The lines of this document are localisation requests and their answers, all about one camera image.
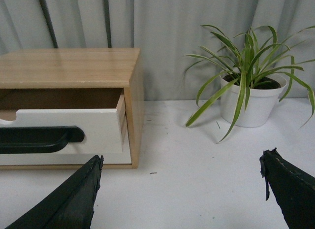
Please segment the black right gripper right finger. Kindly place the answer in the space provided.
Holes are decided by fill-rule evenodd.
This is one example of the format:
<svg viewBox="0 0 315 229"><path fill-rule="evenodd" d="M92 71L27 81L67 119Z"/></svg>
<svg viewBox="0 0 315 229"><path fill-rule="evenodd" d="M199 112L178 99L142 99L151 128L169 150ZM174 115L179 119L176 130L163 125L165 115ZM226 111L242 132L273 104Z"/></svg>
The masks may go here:
<svg viewBox="0 0 315 229"><path fill-rule="evenodd" d="M272 190L290 229L315 227L315 178L282 158L277 149L259 158L268 200Z"/></svg>

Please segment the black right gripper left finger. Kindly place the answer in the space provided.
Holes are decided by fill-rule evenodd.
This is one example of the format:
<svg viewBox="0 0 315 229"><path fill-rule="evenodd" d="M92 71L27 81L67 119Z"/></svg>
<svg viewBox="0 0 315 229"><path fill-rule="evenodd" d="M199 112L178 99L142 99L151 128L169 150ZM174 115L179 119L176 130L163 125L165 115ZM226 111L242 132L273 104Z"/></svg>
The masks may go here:
<svg viewBox="0 0 315 229"><path fill-rule="evenodd" d="M103 156L95 155L8 229L89 229Z"/></svg>

